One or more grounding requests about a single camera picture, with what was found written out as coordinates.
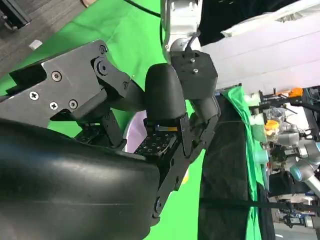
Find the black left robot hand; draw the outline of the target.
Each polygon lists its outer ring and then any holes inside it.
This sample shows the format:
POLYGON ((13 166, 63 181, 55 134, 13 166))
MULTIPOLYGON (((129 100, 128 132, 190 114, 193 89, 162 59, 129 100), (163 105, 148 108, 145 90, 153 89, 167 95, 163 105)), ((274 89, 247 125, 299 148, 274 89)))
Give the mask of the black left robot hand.
POLYGON ((207 150, 214 136, 221 110, 215 96, 190 101, 194 110, 189 119, 192 136, 190 161, 194 162, 203 149, 207 150))

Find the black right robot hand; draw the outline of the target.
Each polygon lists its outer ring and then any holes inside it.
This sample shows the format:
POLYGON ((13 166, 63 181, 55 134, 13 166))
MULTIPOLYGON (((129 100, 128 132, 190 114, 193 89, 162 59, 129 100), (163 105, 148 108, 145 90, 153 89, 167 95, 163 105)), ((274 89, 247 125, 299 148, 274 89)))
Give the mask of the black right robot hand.
POLYGON ((141 89, 95 40, 10 73, 0 98, 0 237, 141 240, 189 167, 182 86, 166 63, 141 89))

